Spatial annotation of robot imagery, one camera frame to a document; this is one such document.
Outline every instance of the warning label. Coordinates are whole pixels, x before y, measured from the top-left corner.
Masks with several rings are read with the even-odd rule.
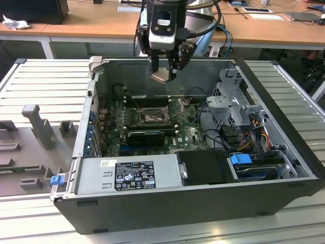
[[[117,191],[156,188],[153,161],[116,163],[114,188]]]

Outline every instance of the blue drive latch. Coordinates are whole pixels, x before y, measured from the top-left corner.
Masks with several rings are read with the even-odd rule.
[[[251,164],[252,159],[248,154],[234,154],[230,157],[233,165],[235,164]]]

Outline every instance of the computer case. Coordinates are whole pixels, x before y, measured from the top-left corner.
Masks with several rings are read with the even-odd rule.
[[[0,17],[28,23],[62,24],[69,11],[67,0],[2,0]]]

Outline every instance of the red wire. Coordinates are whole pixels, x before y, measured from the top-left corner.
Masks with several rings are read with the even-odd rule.
[[[249,135],[249,133],[243,134],[242,138],[240,139],[240,145],[243,144],[245,136]]]

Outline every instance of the desk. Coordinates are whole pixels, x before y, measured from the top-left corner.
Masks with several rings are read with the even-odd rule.
[[[271,4],[287,7],[294,0],[272,0]],[[139,13],[118,12],[118,3],[94,5],[92,1],[68,1],[69,14],[62,25],[32,24],[32,28],[12,31],[0,28],[2,40],[27,40],[41,42],[47,58],[55,58],[51,42],[86,43],[132,43]],[[274,12],[306,11],[311,4],[299,2],[291,8],[270,7]],[[220,3],[223,13],[236,13],[227,3]],[[257,20],[249,15],[224,15],[227,29],[233,34],[233,47],[310,49],[325,47],[324,27],[318,24],[305,25],[300,22]],[[224,33],[216,32],[212,38],[214,47],[221,46]]]

